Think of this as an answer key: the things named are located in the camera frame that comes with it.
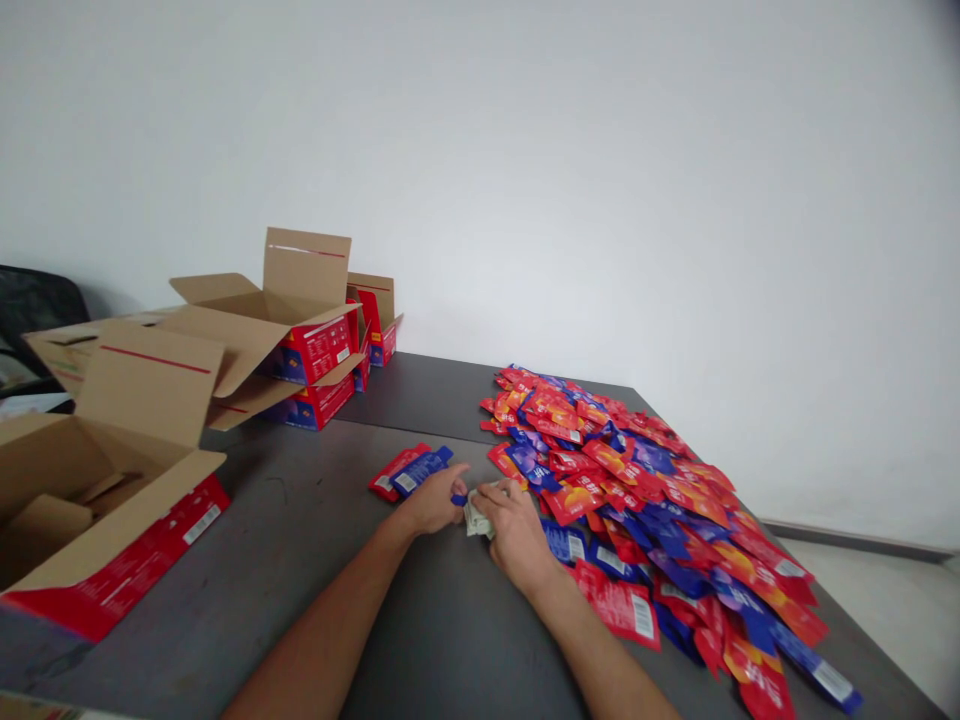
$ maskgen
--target forearm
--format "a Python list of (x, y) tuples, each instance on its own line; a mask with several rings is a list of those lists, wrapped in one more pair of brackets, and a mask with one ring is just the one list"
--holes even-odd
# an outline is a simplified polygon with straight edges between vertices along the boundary
[(550, 585), (528, 597), (563, 652), (595, 720), (678, 720), (676, 710), (607, 629), (560, 566)]
[(414, 535), (397, 516), (384, 521), (280, 639), (224, 718), (337, 717), (370, 628)]

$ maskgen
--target chair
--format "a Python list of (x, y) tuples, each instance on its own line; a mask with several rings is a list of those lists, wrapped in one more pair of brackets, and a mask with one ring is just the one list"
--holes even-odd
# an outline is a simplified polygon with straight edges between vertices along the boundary
[(22, 335), (89, 320), (80, 289), (72, 281), (39, 270), (0, 265), (0, 346), (6, 346), (0, 347), (0, 354), (12, 357), (38, 378), (49, 378), (44, 384), (50, 390), (57, 389), (56, 381)]

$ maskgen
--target person's right hand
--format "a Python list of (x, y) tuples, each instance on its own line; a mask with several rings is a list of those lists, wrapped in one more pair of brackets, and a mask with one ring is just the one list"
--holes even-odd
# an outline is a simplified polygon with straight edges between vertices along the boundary
[(527, 599), (566, 573), (550, 552), (533, 498), (515, 480), (480, 485), (472, 500), (496, 530), (490, 555)]

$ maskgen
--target person's left hand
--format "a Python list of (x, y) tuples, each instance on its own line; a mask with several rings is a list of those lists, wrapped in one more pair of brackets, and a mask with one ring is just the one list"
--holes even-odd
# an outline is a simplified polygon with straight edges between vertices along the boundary
[(406, 523), (416, 535), (435, 533), (450, 523), (463, 522), (463, 508), (454, 505), (451, 498), (467, 494), (460, 476), (469, 469), (469, 465), (460, 463), (434, 473), (403, 501), (393, 517)]

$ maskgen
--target table surface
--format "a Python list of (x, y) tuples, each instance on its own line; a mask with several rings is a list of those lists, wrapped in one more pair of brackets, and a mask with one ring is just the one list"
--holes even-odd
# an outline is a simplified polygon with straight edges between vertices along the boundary
[[(0, 687), (138, 717), (216, 717), (390, 514), (366, 486), (401, 449), (446, 444), (471, 464), (468, 485), (497, 478), (486, 459), (495, 438), (484, 433), (477, 442), (469, 427), (471, 408), (495, 391), (493, 371), (398, 353), (339, 416), (353, 422), (313, 433), (254, 419), (206, 432), (203, 446), (228, 455), (217, 474), (230, 510), (99, 645), (0, 613)], [(397, 377), (421, 391), (398, 387)], [(445, 391), (423, 387), (438, 377)], [(633, 391), (605, 388), (645, 406)], [(411, 405), (410, 427), (402, 407), (376, 399), (380, 392)], [(487, 545), (462, 526), (414, 543), (343, 717), (587, 716), (559, 649)], [(860, 716), (945, 718), (822, 588), (815, 592), (830, 627), (818, 650), (863, 693)], [(683, 717), (749, 717), (729, 678), (715, 681), (668, 640), (660, 653), (624, 644)], [(843, 717), (791, 668), (787, 675), (798, 718)]]

